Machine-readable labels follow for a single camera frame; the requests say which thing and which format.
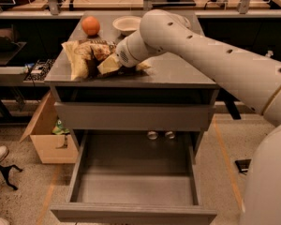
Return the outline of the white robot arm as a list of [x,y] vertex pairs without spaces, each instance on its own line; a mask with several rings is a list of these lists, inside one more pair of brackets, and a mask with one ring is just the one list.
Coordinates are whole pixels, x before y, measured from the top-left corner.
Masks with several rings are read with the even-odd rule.
[[154,9],[99,71],[133,68],[166,52],[183,58],[275,126],[250,162],[240,225],[281,225],[281,62],[199,35],[187,18]]

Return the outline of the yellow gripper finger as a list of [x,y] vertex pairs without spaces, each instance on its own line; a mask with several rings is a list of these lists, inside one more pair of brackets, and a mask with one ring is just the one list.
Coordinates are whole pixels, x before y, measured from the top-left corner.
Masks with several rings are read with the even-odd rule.
[[105,75],[117,71],[121,67],[121,63],[116,54],[111,54],[97,67],[101,75]]

